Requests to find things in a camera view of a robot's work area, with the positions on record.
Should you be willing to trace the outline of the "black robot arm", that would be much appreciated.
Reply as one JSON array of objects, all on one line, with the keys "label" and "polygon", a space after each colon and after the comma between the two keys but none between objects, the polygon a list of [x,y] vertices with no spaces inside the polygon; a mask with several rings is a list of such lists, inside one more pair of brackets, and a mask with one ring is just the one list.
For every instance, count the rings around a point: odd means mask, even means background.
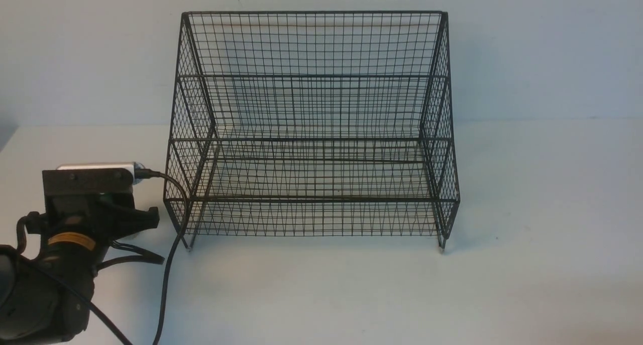
[{"label": "black robot arm", "polygon": [[164,263],[122,244],[159,224],[158,208],[135,207],[139,173],[134,164],[42,172],[45,211],[19,219],[17,246],[2,246],[2,344],[68,342],[87,329],[99,271]]}]

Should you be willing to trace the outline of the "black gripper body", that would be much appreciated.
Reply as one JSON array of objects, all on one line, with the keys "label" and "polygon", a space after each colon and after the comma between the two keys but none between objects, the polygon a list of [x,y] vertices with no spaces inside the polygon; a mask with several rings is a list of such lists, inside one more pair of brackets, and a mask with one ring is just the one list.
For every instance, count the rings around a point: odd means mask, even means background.
[{"label": "black gripper body", "polygon": [[108,244],[157,228],[158,208],[135,206],[135,173],[133,168],[42,171],[45,212],[25,216],[26,232],[44,241],[62,233],[79,233],[96,244]]}]

